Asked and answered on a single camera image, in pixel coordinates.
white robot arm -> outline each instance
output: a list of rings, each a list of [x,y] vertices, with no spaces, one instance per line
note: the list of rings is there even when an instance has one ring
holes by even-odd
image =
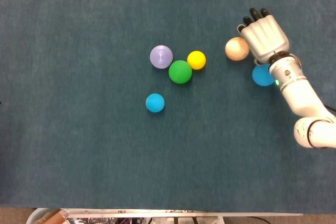
[[[237,27],[256,60],[270,63],[269,72],[276,79],[280,91],[293,113],[303,118],[294,126],[296,141],[308,148],[336,148],[336,117],[323,105],[302,72],[299,58],[289,53],[289,41],[276,20],[266,9],[261,14],[245,16],[245,25]]]

table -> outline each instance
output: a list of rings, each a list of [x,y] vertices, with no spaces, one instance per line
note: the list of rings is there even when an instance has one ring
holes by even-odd
[[[335,150],[300,147],[253,58],[224,55],[250,7],[335,106],[336,0],[0,0],[0,205],[335,212]],[[150,64],[160,44],[206,68],[174,84]]]

light blue ball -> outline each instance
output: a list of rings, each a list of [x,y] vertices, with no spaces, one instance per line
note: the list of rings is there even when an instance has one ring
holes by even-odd
[[[164,107],[164,99],[160,94],[150,94],[146,99],[146,107],[150,112],[160,112]]]
[[[263,64],[254,67],[252,71],[252,79],[256,84],[266,87],[274,83],[274,78],[268,71],[269,66],[270,64]]]

green ball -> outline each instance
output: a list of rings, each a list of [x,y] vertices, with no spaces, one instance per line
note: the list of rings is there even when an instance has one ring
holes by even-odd
[[[189,81],[192,73],[190,65],[184,60],[177,60],[169,67],[169,77],[177,84]]]

purple ball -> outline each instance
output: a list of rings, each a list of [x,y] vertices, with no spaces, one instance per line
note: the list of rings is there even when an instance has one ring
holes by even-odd
[[[164,69],[172,63],[173,52],[168,47],[160,45],[153,48],[149,58],[153,66]]]

